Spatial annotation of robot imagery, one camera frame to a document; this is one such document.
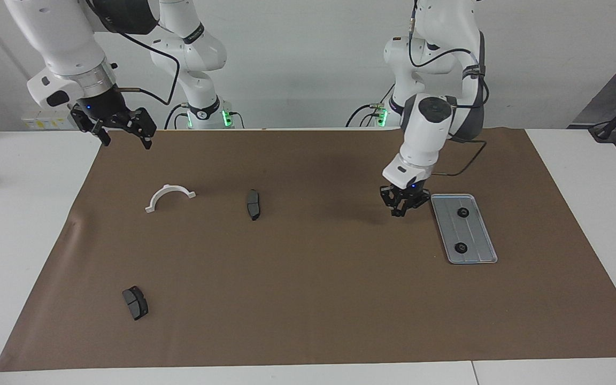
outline brown paper surface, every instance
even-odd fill
[[[464,175],[426,185],[476,197],[499,257],[481,266],[450,265],[429,204],[384,207],[399,131],[112,136],[0,371],[616,357],[616,289],[523,131],[486,130]],[[448,143],[437,171],[476,146]],[[164,184],[198,196],[147,214]]]

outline table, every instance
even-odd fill
[[[597,144],[581,131],[528,130],[528,134],[616,285],[616,148]],[[0,133],[0,352],[96,151],[98,142],[79,132]],[[61,379],[66,383],[616,383],[616,358],[0,373],[0,383]]]

